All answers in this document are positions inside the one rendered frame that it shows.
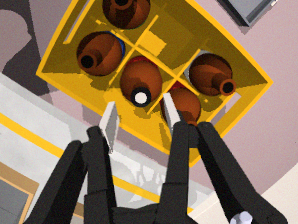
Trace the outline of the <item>dark grey square tray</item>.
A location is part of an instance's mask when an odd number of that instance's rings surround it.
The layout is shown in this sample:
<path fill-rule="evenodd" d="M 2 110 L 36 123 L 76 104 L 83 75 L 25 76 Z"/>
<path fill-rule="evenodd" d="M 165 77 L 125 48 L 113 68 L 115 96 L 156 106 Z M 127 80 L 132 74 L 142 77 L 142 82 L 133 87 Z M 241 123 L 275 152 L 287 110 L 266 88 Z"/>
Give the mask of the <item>dark grey square tray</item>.
<path fill-rule="evenodd" d="M 232 1 L 222 0 L 222 1 L 236 16 L 236 18 L 240 21 L 243 27 L 250 27 L 275 0 L 232 0 Z"/>

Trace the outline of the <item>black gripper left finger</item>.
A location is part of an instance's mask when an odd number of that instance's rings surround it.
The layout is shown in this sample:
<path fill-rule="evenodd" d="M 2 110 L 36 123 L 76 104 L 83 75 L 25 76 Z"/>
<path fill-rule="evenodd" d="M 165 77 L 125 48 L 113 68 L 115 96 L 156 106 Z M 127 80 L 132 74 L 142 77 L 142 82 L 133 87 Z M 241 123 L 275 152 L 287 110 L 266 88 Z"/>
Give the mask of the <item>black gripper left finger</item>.
<path fill-rule="evenodd" d="M 86 130 L 89 144 L 73 140 L 67 145 L 23 224 L 70 224 L 86 174 L 84 224 L 112 224 L 110 208 L 117 202 L 109 155 L 119 122 L 115 101 L 108 102 L 98 126 Z"/>

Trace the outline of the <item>yellow divided crate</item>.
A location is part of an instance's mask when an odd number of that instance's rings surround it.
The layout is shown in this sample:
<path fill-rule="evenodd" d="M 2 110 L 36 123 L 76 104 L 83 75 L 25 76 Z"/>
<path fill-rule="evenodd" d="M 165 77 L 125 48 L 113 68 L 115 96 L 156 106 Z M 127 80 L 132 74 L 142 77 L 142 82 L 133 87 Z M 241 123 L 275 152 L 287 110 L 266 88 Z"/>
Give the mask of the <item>yellow divided crate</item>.
<path fill-rule="evenodd" d="M 214 126 L 221 138 L 273 84 L 250 54 L 194 0 L 150 0 L 147 20 L 131 30 L 111 26 L 104 16 L 102 1 L 89 1 L 64 42 L 87 2 L 72 0 L 45 51 L 36 75 L 101 116 L 108 102 L 115 101 L 119 127 L 168 155 L 172 138 L 159 101 L 176 80 L 194 92 L 201 103 L 201 116 L 197 124 L 209 122 L 236 92 L 241 95 Z M 111 74 L 102 77 L 89 75 L 78 66 L 78 44 L 92 32 L 108 30 L 124 41 L 125 56 Z M 228 61 L 233 72 L 232 80 L 236 83 L 232 95 L 202 96 L 186 79 L 183 71 L 201 49 Z M 127 62 L 141 53 L 157 64 L 163 85 L 161 93 L 153 102 L 139 108 L 123 96 L 119 83 Z"/>

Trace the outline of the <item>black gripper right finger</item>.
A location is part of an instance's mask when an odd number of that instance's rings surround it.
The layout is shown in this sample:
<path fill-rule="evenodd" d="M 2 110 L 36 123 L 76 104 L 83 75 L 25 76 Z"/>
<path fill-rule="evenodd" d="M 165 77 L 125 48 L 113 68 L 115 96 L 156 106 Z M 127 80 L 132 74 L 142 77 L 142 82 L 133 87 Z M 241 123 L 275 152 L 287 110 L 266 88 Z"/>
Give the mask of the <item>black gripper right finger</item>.
<path fill-rule="evenodd" d="M 228 223 L 288 224 L 286 217 L 256 192 L 212 123 L 190 126 L 181 111 L 176 111 L 170 93 L 164 93 L 163 100 L 172 140 L 155 224 L 185 224 L 189 148 L 198 148 Z"/>

